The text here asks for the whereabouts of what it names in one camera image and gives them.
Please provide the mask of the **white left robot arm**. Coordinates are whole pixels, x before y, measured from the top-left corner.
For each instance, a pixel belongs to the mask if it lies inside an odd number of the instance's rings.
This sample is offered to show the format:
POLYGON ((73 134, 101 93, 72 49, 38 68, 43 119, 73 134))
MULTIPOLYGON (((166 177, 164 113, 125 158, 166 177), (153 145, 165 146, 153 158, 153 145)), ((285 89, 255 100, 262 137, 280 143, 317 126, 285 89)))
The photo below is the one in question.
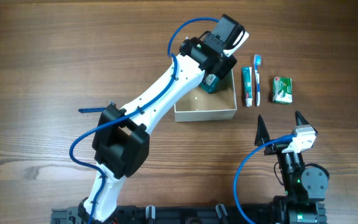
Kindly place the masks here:
POLYGON ((168 51, 172 64, 143 94, 125 104, 105 107, 97 127, 81 135, 69 155, 84 138, 93 134, 97 171, 91 194, 78 206, 85 223, 106 223, 117 208, 125 180, 149 155, 150 135, 170 108, 208 76, 223 79, 236 64, 234 52, 247 40, 244 26, 223 14, 216 27, 182 42, 179 53, 168 51))

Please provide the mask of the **blue mouthwash bottle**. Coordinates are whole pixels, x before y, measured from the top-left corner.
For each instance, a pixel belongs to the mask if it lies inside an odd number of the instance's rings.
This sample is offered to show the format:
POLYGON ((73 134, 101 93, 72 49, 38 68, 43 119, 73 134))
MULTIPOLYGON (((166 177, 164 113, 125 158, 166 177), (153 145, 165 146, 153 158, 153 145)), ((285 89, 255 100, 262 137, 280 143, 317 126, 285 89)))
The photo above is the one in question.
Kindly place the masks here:
POLYGON ((203 78, 200 87, 207 93, 214 93, 218 83, 219 78, 214 74, 209 74, 203 78))

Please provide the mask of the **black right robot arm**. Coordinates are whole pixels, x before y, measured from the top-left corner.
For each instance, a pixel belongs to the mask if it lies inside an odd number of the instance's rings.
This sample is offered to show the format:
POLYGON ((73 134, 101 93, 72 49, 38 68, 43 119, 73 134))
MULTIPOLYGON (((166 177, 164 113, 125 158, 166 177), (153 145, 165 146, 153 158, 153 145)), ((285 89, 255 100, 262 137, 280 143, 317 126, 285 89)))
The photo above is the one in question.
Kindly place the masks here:
POLYGON ((299 112, 290 140, 265 146, 266 156, 275 155, 286 194, 275 196, 256 209, 256 223, 327 223, 322 201, 328 188, 329 172, 322 166, 303 160, 302 152, 311 149, 317 130, 299 112))

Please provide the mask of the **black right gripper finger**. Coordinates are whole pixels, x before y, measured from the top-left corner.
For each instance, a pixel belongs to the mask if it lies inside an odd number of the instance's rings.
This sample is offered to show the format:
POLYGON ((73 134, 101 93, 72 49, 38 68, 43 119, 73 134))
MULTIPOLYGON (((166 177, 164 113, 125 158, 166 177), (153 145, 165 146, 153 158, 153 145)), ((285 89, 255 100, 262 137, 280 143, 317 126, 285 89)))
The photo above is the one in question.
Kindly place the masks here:
POLYGON ((264 119, 261 115, 258 115, 257 120, 257 132, 255 136, 255 146, 261 146, 270 141, 270 135, 267 131, 267 127, 265 125, 264 119))
POLYGON ((317 130, 310 125, 300 111, 295 111, 295 134, 317 134, 317 130))

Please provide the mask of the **blue disposable razor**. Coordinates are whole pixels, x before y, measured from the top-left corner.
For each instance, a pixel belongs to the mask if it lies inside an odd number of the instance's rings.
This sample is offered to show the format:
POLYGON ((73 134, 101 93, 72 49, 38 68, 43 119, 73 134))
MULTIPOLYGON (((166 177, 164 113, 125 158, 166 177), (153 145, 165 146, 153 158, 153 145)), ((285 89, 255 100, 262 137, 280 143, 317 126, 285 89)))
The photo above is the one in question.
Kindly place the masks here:
POLYGON ((79 108, 79 113, 95 113, 95 112, 103 112, 106 107, 94 107, 94 108, 79 108))

